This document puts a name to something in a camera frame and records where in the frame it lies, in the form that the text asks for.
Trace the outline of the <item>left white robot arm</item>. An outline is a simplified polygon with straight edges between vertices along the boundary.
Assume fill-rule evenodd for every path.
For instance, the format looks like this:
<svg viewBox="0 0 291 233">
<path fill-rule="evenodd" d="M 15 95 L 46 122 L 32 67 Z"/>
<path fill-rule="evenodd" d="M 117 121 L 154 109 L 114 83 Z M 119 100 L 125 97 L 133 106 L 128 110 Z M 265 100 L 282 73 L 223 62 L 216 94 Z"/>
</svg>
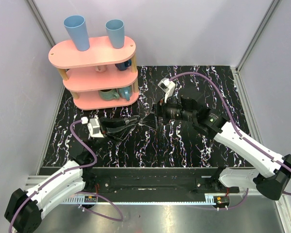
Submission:
<svg viewBox="0 0 291 233">
<path fill-rule="evenodd" d="M 123 140 L 139 123 L 139 116 L 126 118 L 82 117 L 70 125 L 74 138 L 85 149 L 71 157 L 66 164 L 43 182 L 27 190 L 17 189 L 10 197 L 4 217 L 9 221 L 10 233 L 33 233 L 46 215 L 70 196 L 90 192 L 95 187 L 91 172 L 97 155 L 75 133 L 76 124 L 87 125 L 92 138 Z"/>
</svg>

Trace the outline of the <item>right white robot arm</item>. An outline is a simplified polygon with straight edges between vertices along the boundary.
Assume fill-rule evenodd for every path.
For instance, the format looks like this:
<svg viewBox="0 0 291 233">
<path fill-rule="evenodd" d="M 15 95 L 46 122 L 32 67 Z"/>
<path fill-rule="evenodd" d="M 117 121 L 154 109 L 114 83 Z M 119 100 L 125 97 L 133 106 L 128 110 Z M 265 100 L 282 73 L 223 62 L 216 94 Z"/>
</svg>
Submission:
<svg viewBox="0 0 291 233">
<path fill-rule="evenodd" d="M 172 119 L 190 122 L 198 134 L 229 147 L 253 166 L 252 169 L 219 168 L 210 180 L 213 191 L 249 188 L 271 200 L 279 200 L 284 193 L 291 179 L 291 154 L 283 156 L 264 147 L 235 126 L 225 113 L 208 108 L 197 99 L 186 97 L 175 102 L 168 98 L 154 104 L 152 112 L 140 123 L 157 129 L 159 119 L 165 124 Z"/>
</svg>

